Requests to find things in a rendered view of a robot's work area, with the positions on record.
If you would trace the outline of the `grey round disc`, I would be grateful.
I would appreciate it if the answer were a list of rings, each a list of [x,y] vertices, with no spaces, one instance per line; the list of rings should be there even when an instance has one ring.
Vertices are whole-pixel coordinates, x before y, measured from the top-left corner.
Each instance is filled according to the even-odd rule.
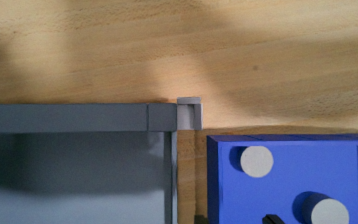
[[[322,193],[312,194],[305,199],[302,216],[307,224],[349,224],[346,207]]]

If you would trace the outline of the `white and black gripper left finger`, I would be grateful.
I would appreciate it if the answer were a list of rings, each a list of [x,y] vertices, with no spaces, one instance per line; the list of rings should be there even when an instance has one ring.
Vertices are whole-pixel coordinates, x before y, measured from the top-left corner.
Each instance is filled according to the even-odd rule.
[[[205,218],[204,215],[194,215],[194,224],[210,224],[208,217]]]

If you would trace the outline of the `grey metal disc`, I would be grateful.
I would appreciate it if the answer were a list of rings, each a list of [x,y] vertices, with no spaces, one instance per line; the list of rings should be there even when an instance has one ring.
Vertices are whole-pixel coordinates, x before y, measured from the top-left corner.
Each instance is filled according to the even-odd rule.
[[[251,177],[263,177],[273,166],[271,152],[264,146],[243,146],[237,154],[237,163]]]

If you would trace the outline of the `blue bin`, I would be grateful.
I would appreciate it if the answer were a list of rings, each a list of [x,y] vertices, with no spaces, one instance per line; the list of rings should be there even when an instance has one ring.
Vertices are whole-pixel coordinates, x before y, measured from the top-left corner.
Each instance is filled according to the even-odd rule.
[[[210,224],[262,224],[277,214],[307,224],[302,205],[315,193],[341,202],[358,224],[358,134],[207,135],[207,207]],[[271,171],[251,177],[240,169],[243,146],[264,146]]]

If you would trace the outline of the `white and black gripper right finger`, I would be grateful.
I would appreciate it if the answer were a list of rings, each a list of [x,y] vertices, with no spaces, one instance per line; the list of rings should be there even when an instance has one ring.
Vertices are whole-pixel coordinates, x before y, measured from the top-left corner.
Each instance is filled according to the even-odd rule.
[[[278,215],[276,214],[266,214],[262,218],[262,224],[286,224]]]

